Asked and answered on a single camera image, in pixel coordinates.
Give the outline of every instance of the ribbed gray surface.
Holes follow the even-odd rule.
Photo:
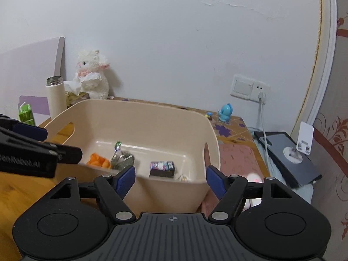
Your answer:
[[[228,226],[202,214],[143,214],[116,226],[107,241],[76,261],[261,261],[235,239]]]

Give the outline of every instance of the light switch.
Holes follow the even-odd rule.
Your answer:
[[[240,75],[235,75],[232,83],[231,95],[249,99],[253,90],[254,80]]]

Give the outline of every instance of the purple panel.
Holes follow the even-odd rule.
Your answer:
[[[33,113],[50,115],[48,108],[47,97],[37,97],[37,96],[20,96],[20,102],[18,103],[18,108],[24,103],[27,102],[31,105]]]

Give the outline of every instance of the pink mat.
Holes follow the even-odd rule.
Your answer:
[[[226,175],[240,175],[247,177],[248,174],[254,172],[263,180],[260,167],[256,161],[253,150],[245,145],[239,144],[219,144],[221,167],[220,171]],[[212,212],[219,200],[216,198],[212,190],[209,190],[204,198],[201,211],[206,217]]]

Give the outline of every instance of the white thermos bottle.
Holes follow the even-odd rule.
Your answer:
[[[61,112],[67,109],[64,82],[63,78],[60,75],[52,76],[47,79],[46,93],[49,113],[51,115],[51,119],[53,120]]]

